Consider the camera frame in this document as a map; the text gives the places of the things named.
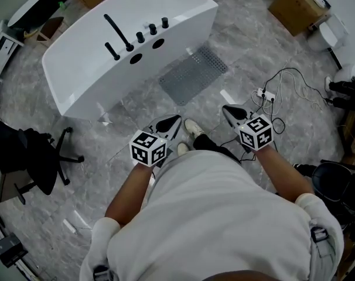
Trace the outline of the black rounded backpack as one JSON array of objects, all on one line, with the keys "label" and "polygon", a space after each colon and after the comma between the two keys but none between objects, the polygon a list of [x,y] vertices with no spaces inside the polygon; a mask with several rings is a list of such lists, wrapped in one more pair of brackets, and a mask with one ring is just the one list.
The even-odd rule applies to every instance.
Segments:
[{"label": "black rounded backpack", "polygon": [[332,206],[342,206],[355,213],[355,173],[343,165],[326,162],[312,173],[312,183],[317,195]]}]

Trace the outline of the person's right forearm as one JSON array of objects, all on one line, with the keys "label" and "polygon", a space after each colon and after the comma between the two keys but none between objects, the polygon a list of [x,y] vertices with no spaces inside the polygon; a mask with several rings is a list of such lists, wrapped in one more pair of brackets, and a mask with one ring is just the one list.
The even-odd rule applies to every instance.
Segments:
[{"label": "person's right forearm", "polygon": [[303,194],[314,194],[310,182],[274,148],[266,146],[254,154],[282,198],[294,203]]}]

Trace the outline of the person's left forearm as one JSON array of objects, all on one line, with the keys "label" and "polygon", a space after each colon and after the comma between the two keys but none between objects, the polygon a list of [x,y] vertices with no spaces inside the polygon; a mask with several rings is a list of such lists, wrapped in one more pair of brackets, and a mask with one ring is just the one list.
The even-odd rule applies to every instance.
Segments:
[{"label": "person's left forearm", "polygon": [[124,227],[140,212],[154,167],[138,163],[109,204],[105,217]]}]

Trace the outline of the brown wooden stool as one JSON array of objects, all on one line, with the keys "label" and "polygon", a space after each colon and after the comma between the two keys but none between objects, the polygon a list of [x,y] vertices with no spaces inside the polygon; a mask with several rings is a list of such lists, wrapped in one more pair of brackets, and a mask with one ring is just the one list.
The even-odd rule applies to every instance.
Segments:
[{"label": "brown wooden stool", "polygon": [[64,17],[62,16],[48,19],[39,31],[36,40],[38,42],[50,41],[63,23],[63,20]]}]

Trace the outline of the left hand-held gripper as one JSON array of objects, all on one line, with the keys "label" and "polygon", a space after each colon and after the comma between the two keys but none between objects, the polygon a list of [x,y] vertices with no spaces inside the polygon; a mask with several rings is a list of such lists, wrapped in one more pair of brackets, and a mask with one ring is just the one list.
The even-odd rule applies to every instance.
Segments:
[{"label": "left hand-held gripper", "polygon": [[147,167],[161,167],[171,153],[169,147],[182,124],[178,114],[154,119],[143,130],[137,130],[129,142],[132,160]]}]

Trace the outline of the person's right white shoe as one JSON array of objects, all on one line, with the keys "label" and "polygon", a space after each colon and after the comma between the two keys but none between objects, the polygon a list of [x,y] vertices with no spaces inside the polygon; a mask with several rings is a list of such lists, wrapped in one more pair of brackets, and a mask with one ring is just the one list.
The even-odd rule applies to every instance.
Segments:
[{"label": "person's right white shoe", "polygon": [[195,139],[204,134],[204,130],[192,119],[186,119],[184,125],[187,133]]}]

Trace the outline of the person's black trousers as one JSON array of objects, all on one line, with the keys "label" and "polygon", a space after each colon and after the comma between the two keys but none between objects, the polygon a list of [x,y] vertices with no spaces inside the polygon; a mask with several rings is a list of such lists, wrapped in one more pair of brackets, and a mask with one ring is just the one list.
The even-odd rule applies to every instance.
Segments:
[{"label": "person's black trousers", "polygon": [[227,148],[218,146],[205,133],[199,135],[193,141],[193,147],[196,150],[209,150],[213,152],[218,152],[232,158],[234,161],[236,161],[239,164],[241,163],[240,160],[234,154],[232,154]]}]

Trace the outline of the grey perforated mat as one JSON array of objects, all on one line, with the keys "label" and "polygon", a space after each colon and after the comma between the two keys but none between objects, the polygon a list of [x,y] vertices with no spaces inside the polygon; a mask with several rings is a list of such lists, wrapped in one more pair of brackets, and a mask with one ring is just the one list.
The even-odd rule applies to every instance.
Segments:
[{"label": "grey perforated mat", "polygon": [[159,85],[178,106],[186,105],[226,73],[228,66],[208,46],[200,47],[159,79]]}]

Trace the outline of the black hand shower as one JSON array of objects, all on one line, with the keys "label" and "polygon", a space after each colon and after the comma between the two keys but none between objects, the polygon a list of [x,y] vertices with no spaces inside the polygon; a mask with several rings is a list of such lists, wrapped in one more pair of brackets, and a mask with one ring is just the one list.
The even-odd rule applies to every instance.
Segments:
[{"label": "black hand shower", "polygon": [[109,42],[105,42],[105,47],[110,52],[110,54],[112,55],[114,60],[117,61],[120,59],[120,55],[113,49],[113,47],[111,46],[111,44]]}]

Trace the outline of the black curved bathtub spout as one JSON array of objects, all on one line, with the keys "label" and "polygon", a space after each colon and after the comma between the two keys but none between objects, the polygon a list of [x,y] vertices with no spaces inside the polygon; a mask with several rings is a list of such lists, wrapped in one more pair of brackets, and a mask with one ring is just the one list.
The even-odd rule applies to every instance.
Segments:
[{"label": "black curved bathtub spout", "polygon": [[112,28],[116,31],[120,39],[124,42],[126,50],[128,52],[131,52],[134,50],[134,46],[126,39],[124,34],[121,32],[120,28],[117,26],[117,24],[111,19],[111,17],[108,14],[104,14],[105,20],[112,26]]}]

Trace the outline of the white toilet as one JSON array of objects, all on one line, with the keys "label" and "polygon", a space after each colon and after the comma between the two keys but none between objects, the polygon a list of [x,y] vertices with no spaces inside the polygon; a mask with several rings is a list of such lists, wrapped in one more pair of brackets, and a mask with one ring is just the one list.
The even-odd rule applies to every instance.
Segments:
[{"label": "white toilet", "polygon": [[332,14],[308,37],[307,43],[311,50],[321,52],[344,45],[348,35],[344,22],[336,14]]}]

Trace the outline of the white round bin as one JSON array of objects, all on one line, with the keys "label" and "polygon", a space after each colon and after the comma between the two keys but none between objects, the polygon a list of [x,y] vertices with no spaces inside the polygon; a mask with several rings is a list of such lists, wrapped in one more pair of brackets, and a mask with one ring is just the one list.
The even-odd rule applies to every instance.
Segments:
[{"label": "white round bin", "polygon": [[334,82],[351,81],[355,78],[355,64],[345,64],[335,75]]}]

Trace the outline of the white cabinet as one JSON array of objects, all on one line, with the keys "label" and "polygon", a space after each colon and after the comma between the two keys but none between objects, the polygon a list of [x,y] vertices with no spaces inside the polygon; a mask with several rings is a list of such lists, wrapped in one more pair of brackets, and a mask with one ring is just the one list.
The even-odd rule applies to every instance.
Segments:
[{"label": "white cabinet", "polygon": [[11,55],[18,47],[24,44],[16,37],[16,32],[8,28],[8,21],[0,21],[0,82],[2,82],[2,71],[10,59]]}]

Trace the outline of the white bathtub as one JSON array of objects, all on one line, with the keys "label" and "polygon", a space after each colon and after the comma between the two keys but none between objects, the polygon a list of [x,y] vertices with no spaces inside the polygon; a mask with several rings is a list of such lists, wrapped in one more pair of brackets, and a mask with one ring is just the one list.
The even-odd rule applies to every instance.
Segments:
[{"label": "white bathtub", "polygon": [[[213,0],[105,0],[72,24],[42,57],[45,76],[61,115],[101,118],[137,84],[155,76],[209,37],[218,5]],[[105,20],[108,14],[134,46]],[[162,18],[169,27],[162,28]],[[157,34],[151,35],[149,24]],[[144,34],[138,43],[136,33]],[[114,60],[109,42],[120,55]]]}]

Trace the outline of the white power strip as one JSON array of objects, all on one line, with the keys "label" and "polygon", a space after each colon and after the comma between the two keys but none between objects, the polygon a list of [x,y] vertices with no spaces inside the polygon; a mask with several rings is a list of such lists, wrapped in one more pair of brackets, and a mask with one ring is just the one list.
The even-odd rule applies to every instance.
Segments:
[{"label": "white power strip", "polygon": [[275,94],[263,89],[258,88],[256,91],[257,97],[264,99],[265,101],[274,102],[275,101]]}]

